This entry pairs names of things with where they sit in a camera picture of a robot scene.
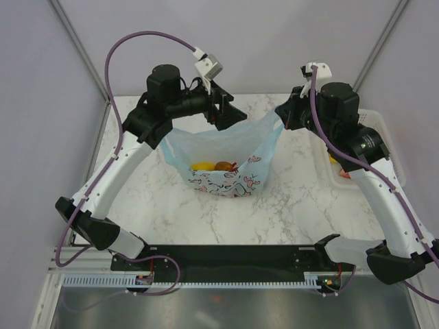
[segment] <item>plastic bag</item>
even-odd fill
[[[161,142],[165,161],[177,168],[196,190],[214,195],[243,197],[262,191],[283,125],[272,110],[258,121],[192,134],[174,128]],[[236,171],[194,171],[198,162],[236,162]]]

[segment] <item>brown potato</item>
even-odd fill
[[[222,170],[222,171],[233,171],[233,165],[226,161],[219,161],[215,165],[215,170]]]

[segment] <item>tabletop surface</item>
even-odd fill
[[[255,120],[287,95],[237,95],[233,105]],[[116,97],[124,120],[138,97]],[[189,132],[214,129],[199,114],[174,121]],[[117,142],[111,112],[97,165]],[[321,141],[307,130],[282,131],[263,192],[218,197],[192,190],[158,148],[134,171],[108,218],[148,243],[308,244],[332,233],[351,239],[383,239],[383,232],[359,190],[331,186]]]

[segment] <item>gray wall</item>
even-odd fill
[[[106,53],[126,34],[175,34],[224,65],[216,81],[232,93],[288,93],[300,66],[324,59],[353,83],[397,0],[60,0],[102,76]],[[143,37],[114,56],[118,95],[140,95],[154,66],[178,65],[190,80],[195,58],[169,40]]]
[[[28,328],[104,100],[44,0],[0,1],[0,328]]]
[[[381,112],[407,176],[418,216],[439,238],[439,2],[412,1],[360,88],[364,108]],[[425,272],[439,298],[439,271]]]

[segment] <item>reflective floor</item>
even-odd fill
[[[84,308],[116,289],[63,288],[70,308]],[[52,329],[419,328],[407,290],[356,276],[339,297],[299,290],[181,289],[145,297],[118,295],[71,313],[58,302]]]

